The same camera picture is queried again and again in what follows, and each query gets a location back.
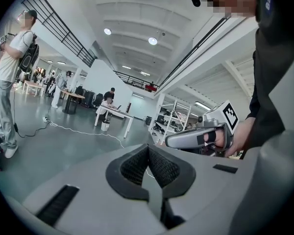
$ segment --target black railing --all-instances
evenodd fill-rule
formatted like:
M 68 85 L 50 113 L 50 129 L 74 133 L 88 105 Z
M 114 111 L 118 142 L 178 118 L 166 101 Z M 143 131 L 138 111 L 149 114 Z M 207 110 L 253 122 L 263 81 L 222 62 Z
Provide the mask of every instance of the black railing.
M 38 20 L 45 26 L 57 39 L 69 48 L 87 66 L 91 66 L 97 58 L 90 54 L 81 42 L 74 36 L 59 15 L 55 12 L 47 0 L 24 0 L 22 4 L 28 10 L 35 10 Z
M 134 76 L 130 76 L 118 71 L 114 71 L 116 73 L 116 75 L 119 76 L 119 78 L 128 85 L 140 88 L 142 90 L 148 91 L 148 92 L 156 92 L 159 88 L 158 85 L 151 85 L 150 82 L 144 81 L 142 79 L 139 79 L 137 77 Z
M 226 21 L 228 21 L 229 20 L 229 18 L 231 17 L 231 14 L 229 14 L 229 15 L 227 15 L 227 16 L 225 16 L 225 17 L 223 17 L 223 18 L 221 18 L 220 20 L 219 20 L 219 22 L 217 22 L 216 23 L 216 25 L 215 26 L 213 26 L 212 28 L 211 28 L 211 30 L 194 46 L 194 48 L 182 59 L 182 61 L 181 62 L 179 62 L 179 64 L 170 72 L 170 74 L 165 78 L 165 80 L 163 80 L 163 82 L 159 85 L 159 87 L 161 87 L 175 72 L 176 72 L 176 70 L 177 69 L 179 69 L 181 66 L 182 66 L 182 64 L 184 64 L 185 63 L 185 61 L 187 60 L 187 59 L 189 59 L 189 57 L 191 56 L 191 55 L 193 55 L 194 54 L 194 52 L 195 51 L 197 51 L 199 48 L 200 48 L 200 46 L 202 46 L 211 36 L 212 36 L 212 34 L 214 34 Z

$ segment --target gray pants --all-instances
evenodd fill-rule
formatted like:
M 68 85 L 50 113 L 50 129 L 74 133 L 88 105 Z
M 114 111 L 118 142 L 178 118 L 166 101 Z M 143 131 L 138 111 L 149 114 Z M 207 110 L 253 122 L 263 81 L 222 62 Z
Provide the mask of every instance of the gray pants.
M 4 134 L 8 148 L 16 147 L 15 130 L 10 103 L 12 83 L 0 80 L 0 132 Z

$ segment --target glossy floor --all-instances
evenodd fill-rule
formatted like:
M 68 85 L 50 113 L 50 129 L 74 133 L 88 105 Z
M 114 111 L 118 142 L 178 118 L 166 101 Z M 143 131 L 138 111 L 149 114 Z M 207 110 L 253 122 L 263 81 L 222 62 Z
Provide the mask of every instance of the glossy floor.
M 13 108 L 14 93 L 10 95 Z M 45 127 L 43 116 L 48 112 L 51 99 L 48 97 L 15 93 L 15 119 L 21 135 L 32 135 L 36 129 Z M 124 147 L 140 143 L 153 143 L 147 126 L 134 119 L 126 139 L 123 138 L 128 120 L 111 119 L 107 132 L 95 127 L 95 111 L 78 105 L 75 115 L 62 113 L 65 101 L 60 100 L 58 109 L 51 108 L 49 118 L 56 124 L 85 133 L 105 133 L 117 137 Z M 120 149 L 120 142 L 106 136 L 90 136 L 48 126 L 36 136 L 25 139 L 17 135 L 18 151 L 11 159 L 3 159 L 0 172 L 0 189 L 20 203 L 36 187 L 70 166 L 98 154 Z

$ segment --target white table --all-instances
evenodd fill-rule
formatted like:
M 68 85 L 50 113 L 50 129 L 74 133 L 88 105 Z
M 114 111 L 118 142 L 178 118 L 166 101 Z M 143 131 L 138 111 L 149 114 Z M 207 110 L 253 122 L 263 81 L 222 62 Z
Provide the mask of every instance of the white table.
M 44 87 L 43 87 L 43 86 L 40 86 L 40 85 L 38 85 L 38 84 L 36 84 L 36 83 L 29 82 L 29 81 L 25 81 L 25 82 L 24 82 L 24 85 L 23 85 L 23 93 L 24 93 L 24 90 L 25 90 L 25 85 L 27 85 L 27 88 L 26 88 L 26 94 L 28 94 L 28 88 L 29 88 L 29 87 L 34 87 L 34 88 L 36 88 L 35 96 L 38 95 L 38 90 L 39 90 L 39 89 L 41 90 L 40 96 L 43 95 Z
M 109 112 L 111 112 L 111 113 L 113 113 L 113 112 L 117 112 L 118 114 L 122 115 L 123 117 L 129 119 L 129 122 L 128 122 L 128 124 L 127 124 L 126 131 L 125 131 L 125 134 L 124 134 L 124 138 L 126 138 L 126 135 L 127 135 L 127 133 L 129 132 L 129 129 L 131 128 L 131 125 L 132 125 L 132 122 L 133 122 L 134 117 L 129 116 L 128 114 L 123 113 L 123 112 L 118 112 L 118 111 L 116 111 L 116 110 L 113 109 L 113 108 L 105 107 L 105 106 L 102 106 L 102 105 L 100 105 L 98 109 L 99 109 L 99 113 L 101 112 L 101 109 L 105 109 L 105 110 L 107 110 L 107 113 L 106 113 L 106 119 L 107 119 L 107 117 L 108 117 Z M 97 114 L 97 116 L 96 116 L 95 126 L 97 126 L 97 124 L 98 124 L 98 119 L 99 119 L 99 114 Z

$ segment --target round ceiling light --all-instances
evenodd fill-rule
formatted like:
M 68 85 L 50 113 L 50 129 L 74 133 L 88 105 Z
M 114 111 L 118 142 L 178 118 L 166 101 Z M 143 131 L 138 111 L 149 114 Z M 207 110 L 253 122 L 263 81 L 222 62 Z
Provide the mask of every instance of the round ceiling light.
M 151 45 L 156 45 L 158 43 L 157 39 L 154 38 L 154 37 L 151 37 L 148 39 L 148 42 L 151 44 Z
M 107 35 L 111 35 L 111 30 L 106 28 L 106 29 L 104 29 L 104 33 L 106 33 Z

